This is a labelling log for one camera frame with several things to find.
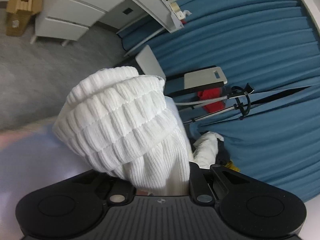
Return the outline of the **cardboard box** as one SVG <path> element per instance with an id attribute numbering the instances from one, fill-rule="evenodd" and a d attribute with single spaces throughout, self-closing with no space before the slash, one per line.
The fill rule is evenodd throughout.
<path id="1" fill-rule="evenodd" d="M 6 35 L 22 36 L 30 19 L 42 11 L 43 0 L 8 0 Z"/>

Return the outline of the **white desk with drawers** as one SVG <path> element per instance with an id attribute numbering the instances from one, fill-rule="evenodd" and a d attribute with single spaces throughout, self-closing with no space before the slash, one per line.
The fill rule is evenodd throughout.
<path id="1" fill-rule="evenodd" d="M 108 25 L 115 23 L 115 28 L 121 29 L 144 13 L 170 33 L 183 28 L 184 13 L 167 0 L 43 0 L 30 42 L 49 37 L 61 39 L 66 46 L 69 41 L 79 40 L 105 15 Z"/>

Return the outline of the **white flat board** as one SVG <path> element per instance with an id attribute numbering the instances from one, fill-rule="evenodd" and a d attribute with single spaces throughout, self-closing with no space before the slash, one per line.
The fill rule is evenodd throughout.
<path id="1" fill-rule="evenodd" d="M 137 54 L 135 60 L 145 75 L 156 75 L 166 80 L 166 75 L 149 45 Z"/>

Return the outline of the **white sweatpants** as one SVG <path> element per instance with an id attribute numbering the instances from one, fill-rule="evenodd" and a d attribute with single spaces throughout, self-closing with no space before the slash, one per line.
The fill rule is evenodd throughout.
<path id="1" fill-rule="evenodd" d="M 71 90 L 53 132 L 98 172 L 155 195 L 182 196 L 190 151 L 164 85 L 134 67 L 102 69 Z"/>

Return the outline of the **blue curtain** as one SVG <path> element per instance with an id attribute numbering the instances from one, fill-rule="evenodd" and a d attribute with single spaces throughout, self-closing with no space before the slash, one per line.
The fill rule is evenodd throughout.
<path id="1" fill-rule="evenodd" d="M 170 33 L 147 16 L 119 33 L 125 50 L 152 49 L 167 77 L 218 66 L 227 88 L 252 85 L 250 113 L 189 124 L 193 139 L 225 139 L 241 172 L 296 194 L 319 195 L 319 34 L 301 0 L 179 0 Z"/>

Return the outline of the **grey panel chair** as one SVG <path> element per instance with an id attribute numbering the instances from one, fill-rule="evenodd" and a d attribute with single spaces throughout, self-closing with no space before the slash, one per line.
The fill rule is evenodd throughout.
<path id="1" fill-rule="evenodd" d="M 227 83 L 227 77 L 220 67 L 209 66 L 197 71 L 167 77 L 164 94 L 174 98 L 207 89 L 220 88 Z"/>

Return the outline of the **pile of clothes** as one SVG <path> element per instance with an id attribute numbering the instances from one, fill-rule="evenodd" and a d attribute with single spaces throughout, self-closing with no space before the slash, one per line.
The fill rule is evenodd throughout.
<path id="1" fill-rule="evenodd" d="M 224 138 L 218 133 L 207 132 L 193 144 L 194 152 L 191 161 L 200 168 L 210 169 L 212 165 L 220 165 L 233 171 L 240 172 L 224 146 Z"/>

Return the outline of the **tripod stand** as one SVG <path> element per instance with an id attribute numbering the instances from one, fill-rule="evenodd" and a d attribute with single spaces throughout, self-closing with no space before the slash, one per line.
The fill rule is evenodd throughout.
<path id="1" fill-rule="evenodd" d="M 239 119 L 243 119 L 249 116 L 251 109 L 255 106 L 271 103 L 276 100 L 280 100 L 301 92 L 307 89 L 308 86 L 300 86 L 295 88 L 285 88 L 276 90 L 275 92 L 255 93 L 254 88 L 247 84 L 244 88 L 239 86 L 233 86 L 231 91 L 224 95 L 213 99 L 198 100 L 192 102 L 177 102 L 175 105 L 179 108 L 179 113 L 191 112 L 197 109 L 204 109 L 213 103 L 223 103 L 223 108 L 215 111 L 206 111 L 206 114 L 200 116 L 192 116 L 191 118 L 184 120 L 183 123 L 191 124 L 195 122 L 201 122 L 206 119 L 212 118 L 217 115 L 225 114 L 230 111 L 236 111 L 240 116 Z"/>

